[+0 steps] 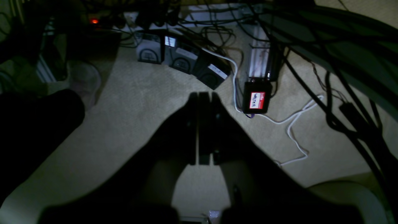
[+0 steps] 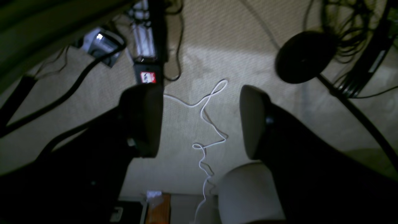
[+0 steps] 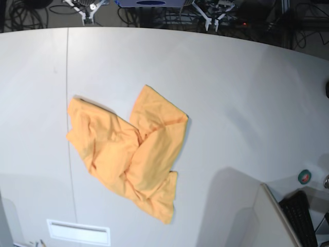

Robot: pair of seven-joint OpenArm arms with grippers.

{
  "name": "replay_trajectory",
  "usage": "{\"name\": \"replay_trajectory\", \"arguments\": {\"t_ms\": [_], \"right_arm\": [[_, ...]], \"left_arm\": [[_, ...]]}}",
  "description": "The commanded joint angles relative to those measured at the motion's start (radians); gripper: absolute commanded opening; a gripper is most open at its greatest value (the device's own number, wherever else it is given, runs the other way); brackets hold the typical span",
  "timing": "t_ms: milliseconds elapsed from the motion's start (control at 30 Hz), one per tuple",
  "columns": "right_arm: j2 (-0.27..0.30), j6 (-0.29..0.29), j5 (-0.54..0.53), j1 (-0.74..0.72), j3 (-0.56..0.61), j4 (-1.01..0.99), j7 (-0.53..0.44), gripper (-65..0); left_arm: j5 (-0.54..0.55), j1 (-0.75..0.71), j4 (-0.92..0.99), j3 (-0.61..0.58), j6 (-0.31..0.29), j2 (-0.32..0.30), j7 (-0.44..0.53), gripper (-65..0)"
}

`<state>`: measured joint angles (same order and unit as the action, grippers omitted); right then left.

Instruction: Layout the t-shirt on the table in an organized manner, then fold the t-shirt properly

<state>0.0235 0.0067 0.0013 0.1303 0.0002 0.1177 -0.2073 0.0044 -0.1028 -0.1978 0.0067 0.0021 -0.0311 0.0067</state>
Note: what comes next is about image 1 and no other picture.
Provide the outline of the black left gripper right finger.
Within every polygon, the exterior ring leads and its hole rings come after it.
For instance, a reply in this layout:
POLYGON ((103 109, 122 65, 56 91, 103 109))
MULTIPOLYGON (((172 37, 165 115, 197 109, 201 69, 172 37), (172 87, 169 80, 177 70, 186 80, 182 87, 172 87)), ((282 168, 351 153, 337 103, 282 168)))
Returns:
POLYGON ((199 162, 212 155, 230 207, 221 224, 363 224, 359 210, 321 199, 282 171, 230 116, 216 93, 199 94, 199 162))

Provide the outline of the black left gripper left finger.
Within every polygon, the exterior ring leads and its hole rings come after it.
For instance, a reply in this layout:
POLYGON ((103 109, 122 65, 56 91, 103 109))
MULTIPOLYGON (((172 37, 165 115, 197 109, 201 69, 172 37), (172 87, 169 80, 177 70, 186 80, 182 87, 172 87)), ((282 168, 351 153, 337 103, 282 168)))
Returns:
POLYGON ((107 181, 77 200, 46 208, 42 224, 177 224, 175 185, 195 164, 197 93, 107 181))

